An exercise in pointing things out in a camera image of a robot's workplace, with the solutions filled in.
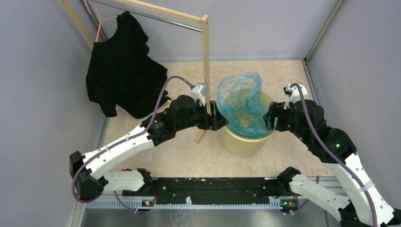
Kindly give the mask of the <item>wooden clothes rack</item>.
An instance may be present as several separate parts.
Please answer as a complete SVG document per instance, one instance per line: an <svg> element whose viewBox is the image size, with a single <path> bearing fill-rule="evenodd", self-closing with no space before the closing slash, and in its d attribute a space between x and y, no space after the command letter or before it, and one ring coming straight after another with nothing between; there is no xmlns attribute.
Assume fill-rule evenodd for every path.
<svg viewBox="0 0 401 227"><path fill-rule="evenodd" d="M146 9L146 10L149 10L151 12L156 12L156 13L159 13L161 15L170 16L170 17L178 18L178 19L181 19L181 20L184 20L184 21L188 21L188 22L199 24L201 26L201 28L196 28L196 27L193 27L193 26L189 26L189 25L186 25L186 24L182 24L182 23L178 23L178 22L175 22L175 21L172 21L172 20L168 20L168 19L163 18L163 17L156 17L154 15L150 15L150 14L147 14L147 13L142 13L142 12L137 11L137 10L124 8L124 7L118 6L118 5L114 5L114 4L111 4L111 3L106 2L104 0L96 0L95 1L95 3L99 3L101 5L106 5L106 6L109 6L109 7L112 7L112 8L129 11L129 12L137 14L137 15L141 15L141 16L144 16L144 17L147 17L147 18L155 19L155 20L158 20L158 21L161 21L161 22L164 22L164 23L168 23L168 24L171 24L171 25L183 27L183 28L186 28L186 29L201 33L203 77L204 77L204 83L206 84L206 86L208 86L208 88L210 88L209 15L205 14L202 17L198 17L198 16L194 16L194 15L191 15L191 14L188 14L188 13L183 13L183 12L180 12L180 11L177 11L177 10L173 10L173 9L157 6L157 5L146 3L146 2L143 2L143 1L139 1L139 0L120 0L118 2L122 3L122 4L125 4L125 5L130 5L132 7L137 7L139 9ZM74 10L74 8L72 7L71 3L68 0L61 0L60 3L62 4L62 6L66 10L66 12L70 16L70 18L72 19L73 23L75 24L75 26L77 27L77 29L79 30L81 35L83 36L83 38L86 41L86 43L88 44L89 48L92 49L93 46L94 46L94 43L97 41L97 39L93 39L93 37L91 36L91 34L87 30L87 28L84 26L83 22L80 20L78 14L76 13L76 11Z"/></svg>

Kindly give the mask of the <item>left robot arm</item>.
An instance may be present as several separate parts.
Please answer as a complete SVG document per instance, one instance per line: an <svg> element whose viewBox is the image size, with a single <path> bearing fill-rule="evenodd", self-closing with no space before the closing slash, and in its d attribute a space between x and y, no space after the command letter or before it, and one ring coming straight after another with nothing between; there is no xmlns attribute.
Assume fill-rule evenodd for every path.
<svg viewBox="0 0 401 227"><path fill-rule="evenodd" d="M228 125L219 112L217 103L210 101L211 112L187 95L180 95L163 112L156 113L118 140L82 154L69 157L71 191L82 203L96 200L104 192L128 190L147 195L152 188L152 178L145 169L113 171L122 161L163 142L173 139L178 131L191 127L217 131Z"/></svg>

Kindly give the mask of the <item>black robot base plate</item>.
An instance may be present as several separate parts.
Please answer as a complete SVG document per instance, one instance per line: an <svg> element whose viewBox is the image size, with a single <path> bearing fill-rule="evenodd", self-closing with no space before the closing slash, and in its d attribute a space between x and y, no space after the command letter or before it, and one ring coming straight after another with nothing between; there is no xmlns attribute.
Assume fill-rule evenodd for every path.
<svg viewBox="0 0 401 227"><path fill-rule="evenodd" d="M157 205L184 204L190 198L194 205L268 204L272 199L297 200L289 185L277 178L154 178L137 192L124 190L124 197L148 196Z"/></svg>

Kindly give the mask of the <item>blue plastic trash bag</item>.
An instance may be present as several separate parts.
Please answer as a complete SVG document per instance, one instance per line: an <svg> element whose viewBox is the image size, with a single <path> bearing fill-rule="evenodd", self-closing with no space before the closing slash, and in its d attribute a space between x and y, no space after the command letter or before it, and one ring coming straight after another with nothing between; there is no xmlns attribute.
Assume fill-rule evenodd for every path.
<svg viewBox="0 0 401 227"><path fill-rule="evenodd" d="M262 79L256 72L225 77L218 85L218 109L228 120L228 129L246 139L261 139L274 132L263 119L271 102L262 92Z"/></svg>

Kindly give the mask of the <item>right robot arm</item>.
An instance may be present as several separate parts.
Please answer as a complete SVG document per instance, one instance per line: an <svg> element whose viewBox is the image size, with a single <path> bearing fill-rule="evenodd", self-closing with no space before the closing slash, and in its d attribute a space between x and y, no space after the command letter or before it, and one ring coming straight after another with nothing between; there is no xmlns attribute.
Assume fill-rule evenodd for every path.
<svg viewBox="0 0 401 227"><path fill-rule="evenodd" d="M273 102L264 116L268 129L289 131L324 163L345 195L324 188L292 167L280 174L278 191L306 197L335 217L343 227L399 225L401 211L389 205L362 166L357 148L343 130L328 126L324 110L315 101Z"/></svg>

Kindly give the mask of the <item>yellow plastic trash bin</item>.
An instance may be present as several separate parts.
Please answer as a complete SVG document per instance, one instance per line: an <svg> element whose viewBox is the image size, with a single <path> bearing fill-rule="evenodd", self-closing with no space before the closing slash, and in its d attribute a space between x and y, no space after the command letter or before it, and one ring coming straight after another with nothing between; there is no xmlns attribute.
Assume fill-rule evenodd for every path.
<svg viewBox="0 0 401 227"><path fill-rule="evenodd" d="M240 89L229 95L225 100L229 104L239 104L240 110L233 111L234 120L219 130L224 147L237 156L255 155L266 142L275 135L274 130L267 130L263 116L256 119L256 113L247 104L251 89Z"/></svg>

